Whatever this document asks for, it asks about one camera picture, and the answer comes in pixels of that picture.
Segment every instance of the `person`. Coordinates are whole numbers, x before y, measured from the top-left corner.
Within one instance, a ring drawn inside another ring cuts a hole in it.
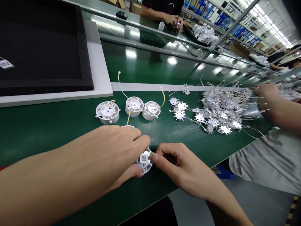
[[[261,137],[231,155],[229,168],[243,179],[301,195],[300,98],[289,101],[282,97],[274,83],[257,85],[252,90],[264,97],[258,99],[258,109],[269,109],[262,115],[276,127],[266,139]]]
[[[179,32],[184,24],[183,18],[180,17],[183,3],[184,0],[143,0],[140,16],[153,21],[163,21],[176,27]]]
[[[295,45],[294,47],[292,47],[292,48],[290,48],[290,49],[287,49],[287,50],[282,51],[282,52],[275,53],[275,54],[269,56],[269,57],[267,58],[267,61],[269,61],[270,63],[272,63],[272,62],[274,62],[275,60],[277,60],[277,59],[283,57],[285,54],[290,53],[289,55],[293,55],[293,54],[299,52],[299,50],[295,50],[295,49],[297,49],[297,48],[300,47],[300,46],[301,46],[301,45]],[[272,65],[270,66],[270,68],[273,69],[273,70],[281,71],[284,67],[279,67],[279,66],[277,66],[277,65],[279,64],[280,61],[281,61],[281,60],[279,60],[279,61],[275,62],[274,64],[272,64]]]
[[[1,170],[1,224],[50,225],[129,178],[142,177],[133,162],[149,145],[150,138],[139,129],[101,126]],[[167,155],[176,158],[176,165]],[[162,143],[150,158],[186,193],[207,201],[216,225],[252,225],[222,181],[184,144]]]

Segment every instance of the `yellow and black tape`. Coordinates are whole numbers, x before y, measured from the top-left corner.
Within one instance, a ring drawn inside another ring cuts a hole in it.
[[[294,196],[285,226],[291,226],[291,221],[292,221],[295,209],[297,207],[297,202],[298,202],[299,198],[300,198],[300,196]]]

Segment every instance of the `cylindrical plastic housing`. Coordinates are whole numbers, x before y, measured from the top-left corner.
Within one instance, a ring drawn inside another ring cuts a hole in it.
[[[147,156],[144,162],[140,162],[141,157],[136,160],[136,164],[142,169],[143,174],[147,173],[153,166],[153,162],[150,160],[150,148],[147,148],[141,155]]]
[[[143,108],[143,117],[146,120],[154,120],[155,118],[158,118],[158,115],[161,113],[161,109],[160,106],[153,101],[149,101],[144,105]]]
[[[96,118],[99,118],[103,124],[110,125],[119,119],[118,105],[111,101],[105,101],[99,104],[96,108]]]
[[[131,117],[136,117],[143,111],[143,101],[139,97],[129,97],[125,103],[125,112],[129,115],[131,109]]]

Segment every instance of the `black panel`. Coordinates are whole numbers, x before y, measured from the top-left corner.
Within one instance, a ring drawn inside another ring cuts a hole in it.
[[[296,26],[299,35],[301,35],[301,1],[300,0],[283,0],[286,10],[288,11],[294,25]]]
[[[5,0],[0,8],[0,95],[93,90],[82,12],[56,0]]]

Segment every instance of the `label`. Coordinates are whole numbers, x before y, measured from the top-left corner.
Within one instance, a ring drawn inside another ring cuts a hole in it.
[[[13,68],[15,67],[14,65],[12,65],[10,62],[8,62],[7,60],[0,60],[0,67],[2,67],[3,69],[9,69],[9,68]]]
[[[148,155],[147,154],[140,155],[140,163],[147,163],[147,161],[148,161]]]

